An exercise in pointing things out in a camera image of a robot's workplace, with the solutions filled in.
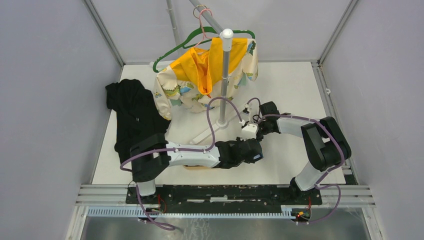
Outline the yellow box of cards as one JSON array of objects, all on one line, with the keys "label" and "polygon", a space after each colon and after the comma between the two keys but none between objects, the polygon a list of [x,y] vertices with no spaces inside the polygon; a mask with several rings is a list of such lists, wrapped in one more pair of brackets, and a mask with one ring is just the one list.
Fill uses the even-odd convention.
[{"label": "yellow box of cards", "polygon": [[200,166],[200,165],[193,165],[193,166],[191,166],[191,165],[184,165],[183,167],[185,169],[191,170],[191,171],[193,171],[193,170],[208,170],[208,169],[210,169],[210,167],[208,167],[208,166]]}]

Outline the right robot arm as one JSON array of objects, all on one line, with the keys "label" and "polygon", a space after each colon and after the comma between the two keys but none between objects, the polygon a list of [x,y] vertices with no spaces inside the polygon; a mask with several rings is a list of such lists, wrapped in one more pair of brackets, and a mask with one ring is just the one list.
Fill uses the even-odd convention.
[{"label": "right robot arm", "polygon": [[309,190],[352,156],[351,147],[335,118],[321,119],[281,114],[274,102],[259,106],[259,136],[270,133],[289,134],[303,139],[308,162],[290,181],[289,199],[302,204],[309,198]]}]

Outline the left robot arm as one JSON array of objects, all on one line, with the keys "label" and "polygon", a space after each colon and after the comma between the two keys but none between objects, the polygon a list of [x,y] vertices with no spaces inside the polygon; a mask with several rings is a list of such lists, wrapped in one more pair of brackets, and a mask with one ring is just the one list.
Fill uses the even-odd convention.
[{"label": "left robot arm", "polygon": [[131,164],[129,172],[137,196],[145,204],[151,204],[157,198],[155,180],[168,167],[231,169],[243,163],[254,164],[261,159],[262,147],[255,138],[237,137],[207,146],[167,141],[163,133],[158,133],[133,145],[129,149],[129,159],[121,164],[121,168]]}]

